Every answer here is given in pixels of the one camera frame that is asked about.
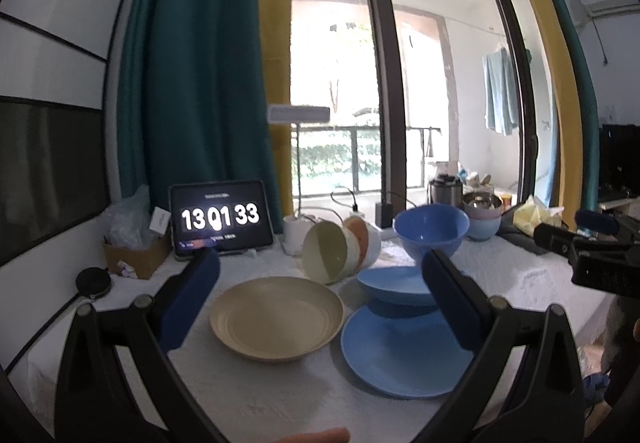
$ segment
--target tablet screen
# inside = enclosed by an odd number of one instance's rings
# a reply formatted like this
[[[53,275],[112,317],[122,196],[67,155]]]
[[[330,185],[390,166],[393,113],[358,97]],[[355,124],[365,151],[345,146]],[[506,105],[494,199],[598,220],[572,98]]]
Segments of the tablet screen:
[[[261,181],[174,185],[170,206],[178,257],[200,248],[226,252],[273,244]]]

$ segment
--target human hand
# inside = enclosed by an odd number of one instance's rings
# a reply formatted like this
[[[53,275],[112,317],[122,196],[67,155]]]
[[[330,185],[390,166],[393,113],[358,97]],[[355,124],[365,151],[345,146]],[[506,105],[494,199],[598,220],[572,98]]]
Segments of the human hand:
[[[297,434],[274,443],[349,443],[351,434],[346,428],[333,428],[314,434]]]

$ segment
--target blue plate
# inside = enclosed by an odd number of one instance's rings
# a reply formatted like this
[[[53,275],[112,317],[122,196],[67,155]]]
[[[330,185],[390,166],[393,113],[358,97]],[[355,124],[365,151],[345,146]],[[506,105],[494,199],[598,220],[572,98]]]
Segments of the blue plate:
[[[340,338],[353,372],[377,391],[406,399],[450,393],[473,359],[440,311],[373,301]]]
[[[358,282],[365,293],[389,304],[435,306],[436,301],[422,279],[420,268],[392,266],[364,269]]]

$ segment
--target table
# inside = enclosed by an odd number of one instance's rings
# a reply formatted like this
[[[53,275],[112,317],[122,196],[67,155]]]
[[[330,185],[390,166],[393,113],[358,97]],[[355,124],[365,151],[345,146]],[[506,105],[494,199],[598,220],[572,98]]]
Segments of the table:
[[[485,243],[464,241],[453,256],[488,295],[503,295],[516,307],[544,310],[551,302],[564,305],[577,344],[593,341],[602,331],[610,296],[570,282],[571,269],[554,254],[536,256],[504,239]],[[412,264],[402,248],[385,241],[376,266]],[[114,284],[114,296],[96,301],[97,309],[127,305],[142,287],[154,293],[162,282],[181,271],[184,263],[168,259],[149,282]],[[339,339],[297,362],[267,364],[244,359],[220,343],[209,327],[209,306],[231,286],[257,277],[302,277],[300,261],[274,246],[254,259],[247,255],[222,258],[218,284],[196,318],[183,346],[169,353],[191,394],[233,443],[269,442],[297,432],[347,426],[353,443],[411,441],[431,419],[443,398],[398,400],[382,396],[362,383],[348,368]],[[347,316],[366,302],[357,282],[332,286],[342,298]],[[52,407],[60,356],[71,314],[33,347],[28,356],[31,400],[38,417],[52,423]],[[162,426],[126,349],[119,355],[131,388],[146,418]],[[484,420],[497,413],[513,380],[521,350],[514,350],[492,397]]]

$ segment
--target beige plate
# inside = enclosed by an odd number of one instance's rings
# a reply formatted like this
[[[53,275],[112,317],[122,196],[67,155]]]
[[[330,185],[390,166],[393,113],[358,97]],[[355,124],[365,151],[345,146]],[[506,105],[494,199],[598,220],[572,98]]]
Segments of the beige plate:
[[[225,346],[262,362],[298,359],[340,331],[342,300],[322,284],[265,277],[225,291],[211,307],[211,328]]]

